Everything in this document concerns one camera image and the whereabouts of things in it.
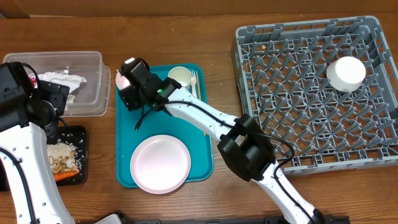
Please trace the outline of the grey dishwasher rack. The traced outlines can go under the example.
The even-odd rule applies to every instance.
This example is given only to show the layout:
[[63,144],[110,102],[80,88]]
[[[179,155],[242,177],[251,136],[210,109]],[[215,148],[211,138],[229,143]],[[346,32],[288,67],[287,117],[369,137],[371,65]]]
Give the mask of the grey dishwasher rack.
[[[329,64],[352,56],[366,76],[341,92]],[[231,48],[243,111],[291,145],[287,175],[397,164],[397,68],[373,16],[242,26]]]

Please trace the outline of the rice and peanut scraps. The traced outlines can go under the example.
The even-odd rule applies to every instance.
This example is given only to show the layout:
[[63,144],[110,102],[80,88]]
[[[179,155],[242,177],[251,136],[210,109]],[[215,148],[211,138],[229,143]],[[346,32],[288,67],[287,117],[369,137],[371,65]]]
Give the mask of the rice and peanut scraps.
[[72,143],[58,140],[56,144],[47,145],[47,155],[54,174],[75,171],[80,172],[81,162],[78,158],[77,147]]

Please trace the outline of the white bowl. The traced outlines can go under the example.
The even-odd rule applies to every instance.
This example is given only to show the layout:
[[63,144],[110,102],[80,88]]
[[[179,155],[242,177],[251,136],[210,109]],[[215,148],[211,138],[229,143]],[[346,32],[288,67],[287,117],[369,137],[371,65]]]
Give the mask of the white bowl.
[[345,56],[331,63],[326,70],[330,85],[343,92],[356,91],[366,76],[364,64],[357,58]]

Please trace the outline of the white paper cup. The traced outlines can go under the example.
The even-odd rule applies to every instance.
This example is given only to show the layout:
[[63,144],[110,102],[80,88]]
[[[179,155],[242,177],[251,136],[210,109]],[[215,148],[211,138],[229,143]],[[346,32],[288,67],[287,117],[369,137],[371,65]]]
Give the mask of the white paper cup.
[[192,75],[189,69],[181,66],[174,67],[169,71],[168,77],[176,80],[186,89],[190,89]]

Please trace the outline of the large pink plate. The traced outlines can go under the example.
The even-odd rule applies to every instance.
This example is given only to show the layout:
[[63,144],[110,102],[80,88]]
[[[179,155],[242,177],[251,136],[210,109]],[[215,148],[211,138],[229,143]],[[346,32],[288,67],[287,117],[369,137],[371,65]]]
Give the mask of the large pink plate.
[[136,185],[150,194],[168,194],[180,188],[191,168],[190,153],[181,140],[156,135],[143,140],[134,150],[131,176]]

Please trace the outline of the red snack wrapper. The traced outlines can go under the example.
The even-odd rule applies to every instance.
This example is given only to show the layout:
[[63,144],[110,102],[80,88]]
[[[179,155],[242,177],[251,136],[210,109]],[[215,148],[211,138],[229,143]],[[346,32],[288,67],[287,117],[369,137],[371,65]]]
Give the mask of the red snack wrapper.
[[37,88],[37,80],[34,76],[29,77],[30,78],[30,82],[33,85],[34,88]]

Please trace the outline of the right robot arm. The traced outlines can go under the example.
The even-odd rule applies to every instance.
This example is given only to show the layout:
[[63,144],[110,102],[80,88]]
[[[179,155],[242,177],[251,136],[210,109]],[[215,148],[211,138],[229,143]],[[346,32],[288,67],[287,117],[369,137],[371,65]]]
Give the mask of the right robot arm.
[[161,79],[141,58],[125,61],[116,75],[119,97],[131,111],[143,109],[136,123],[140,127],[153,111],[189,122],[218,141],[225,164],[238,177],[257,183],[280,208],[288,223],[325,223],[321,211],[307,202],[287,180],[277,162],[272,141],[248,114],[236,117],[216,110],[198,99],[173,78]]

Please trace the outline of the pink bowl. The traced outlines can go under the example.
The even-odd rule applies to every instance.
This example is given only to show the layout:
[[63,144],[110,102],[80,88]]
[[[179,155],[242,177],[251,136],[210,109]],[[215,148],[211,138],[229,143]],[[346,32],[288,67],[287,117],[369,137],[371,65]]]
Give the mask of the pink bowl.
[[129,80],[125,76],[122,76],[120,72],[117,72],[115,82],[119,90],[123,90],[131,85]]

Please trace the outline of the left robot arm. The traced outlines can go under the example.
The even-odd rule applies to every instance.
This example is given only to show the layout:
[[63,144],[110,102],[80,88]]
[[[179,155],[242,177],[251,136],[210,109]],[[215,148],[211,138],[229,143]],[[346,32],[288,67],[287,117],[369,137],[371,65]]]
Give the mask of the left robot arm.
[[18,223],[73,223],[50,168],[47,139],[56,135],[69,87],[31,82],[22,62],[1,64],[1,163]]

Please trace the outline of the orange carrot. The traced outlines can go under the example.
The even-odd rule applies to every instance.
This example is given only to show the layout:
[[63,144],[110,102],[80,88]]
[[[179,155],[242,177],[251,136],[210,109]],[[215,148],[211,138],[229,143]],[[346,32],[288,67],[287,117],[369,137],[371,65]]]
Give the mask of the orange carrot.
[[53,176],[55,178],[55,181],[58,182],[58,181],[73,177],[74,175],[77,175],[77,174],[78,174],[77,171],[71,170],[71,171],[66,171],[66,172],[60,172],[60,173],[54,174]]

